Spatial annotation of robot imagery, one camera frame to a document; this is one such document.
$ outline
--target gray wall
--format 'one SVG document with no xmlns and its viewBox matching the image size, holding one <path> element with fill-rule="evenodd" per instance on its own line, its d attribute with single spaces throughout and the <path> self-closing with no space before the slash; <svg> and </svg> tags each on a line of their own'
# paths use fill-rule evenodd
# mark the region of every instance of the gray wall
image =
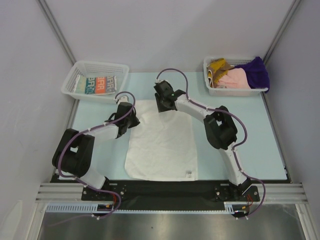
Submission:
<svg viewBox="0 0 320 240">
<path fill-rule="evenodd" d="M 320 1 L 302 3 L 272 55 L 271 113 L 289 171 L 302 182 L 320 226 Z"/>
<path fill-rule="evenodd" d="M 21 240 L 72 106 L 60 92 L 71 64 L 35 0 L 1 0 L 0 33 L 0 225 L 22 200 Z"/>
<path fill-rule="evenodd" d="M 202 71 L 206 56 L 264 56 L 293 0 L 47 0 L 78 60 L 132 72 Z"/>
</svg>

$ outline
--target fabric item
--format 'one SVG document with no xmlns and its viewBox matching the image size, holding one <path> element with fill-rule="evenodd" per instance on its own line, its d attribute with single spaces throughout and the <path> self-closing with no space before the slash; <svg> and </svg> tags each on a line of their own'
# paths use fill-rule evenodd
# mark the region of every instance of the fabric item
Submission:
<svg viewBox="0 0 320 240">
<path fill-rule="evenodd" d="M 217 88 L 223 87 L 227 89 L 251 89 L 248 85 L 246 72 L 242 68 L 229 70 L 226 75 L 220 78 Z"/>
<path fill-rule="evenodd" d="M 256 56 L 251 62 L 237 65 L 234 68 L 241 68 L 245 71 L 246 79 L 252 89 L 268 88 L 266 93 L 269 92 L 270 79 L 264 61 L 260 57 Z"/>
<path fill-rule="evenodd" d="M 231 66 L 224 58 L 219 58 L 210 63 L 207 68 L 207 75 L 209 86 L 211 88 L 215 88 L 218 84 L 220 78 L 228 73 L 228 70 L 233 69 L 234 67 Z"/>
<path fill-rule="evenodd" d="M 191 116 L 179 111 L 158 112 L 155 100 L 138 100 L 140 124 L 131 129 L 124 168 L 134 179 L 195 181 L 198 155 Z"/>
<path fill-rule="evenodd" d="M 78 75 L 73 92 L 77 94 L 107 95 L 117 90 L 116 76 L 85 77 Z"/>
</svg>

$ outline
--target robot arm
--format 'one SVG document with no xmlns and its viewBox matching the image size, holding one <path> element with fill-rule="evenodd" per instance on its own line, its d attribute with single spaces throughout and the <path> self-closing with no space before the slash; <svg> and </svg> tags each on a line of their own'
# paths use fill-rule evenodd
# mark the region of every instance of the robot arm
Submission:
<svg viewBox="0 0 320 240">
<path fill-rule="evenodd" d="M 127 102 L 128 97 L 124 98 L 118 101 L 117 112 L 113 113 L 106 122 L 111 122 L 113 117 L 114 120 L 121 118 L 132 108 L 132 104 Z M 61 162 L 61 170 L 74 175 L 96 189 L 101 189 L 108 179 L 92 166 L 91 158 L 94 148 L 104 141 L 121 137 L 127 132 L 127 129 L 133 128 L 139 123 L 139 120 L 136 118 L 136 111 L 133 110 L 127 117 L 115 124 L 81 134 L 71 143 L 69 149 L 65 152 Z M 58 167 L 59 158 L 64 147 L 78 133 L 79 131 L 71 128 L 64 132 L 52 159 L 53 166 Z"/>
<path fill-rule="evenodd" d="M 159 112 L 169 110 L 181 111 L 204 123 L 207 140 L 222 155 L 227 169 L 230 183 L 241 187 L 242 192 L 248 187 L 248 179 L 239 171 L 232 148 L 237 140 L 237 128 L 231 116 L 221 112 L 203 109 L 188 101 L 186 93 L 182 90 L 174 91 L 167 81 L 161 81 L 154 86 L 155 99 Z M 225 106 L 218 109 L 228 111 Z"/>
</svg>

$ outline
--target white towel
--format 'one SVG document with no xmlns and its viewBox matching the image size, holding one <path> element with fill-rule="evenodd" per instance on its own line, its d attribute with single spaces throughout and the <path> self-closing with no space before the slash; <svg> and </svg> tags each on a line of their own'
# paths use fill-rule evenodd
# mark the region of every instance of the white towel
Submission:
<svg viewBox="0 0 320 240">
<path fill-rule="evenodd" d="M 174 110 L 159 113 L 155 100 L 138 100 L 135 109 L 140 124 L 131 130 L 127 174 L 149 181 L 197 180 L 191 116 Z"/>
</svg>

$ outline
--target towel label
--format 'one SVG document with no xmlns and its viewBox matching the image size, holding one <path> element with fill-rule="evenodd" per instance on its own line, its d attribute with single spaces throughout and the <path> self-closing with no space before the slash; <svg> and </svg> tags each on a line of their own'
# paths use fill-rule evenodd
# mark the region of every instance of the towel label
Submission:
<svg viewBox="0 0 320 240">
<path fill-rule="evenodd" d="M 187 179 L 192 178 L 192 171 L 186 171 L 186 172 L 185 172 L 185 177 L 186 177 Z"/>
</svg>

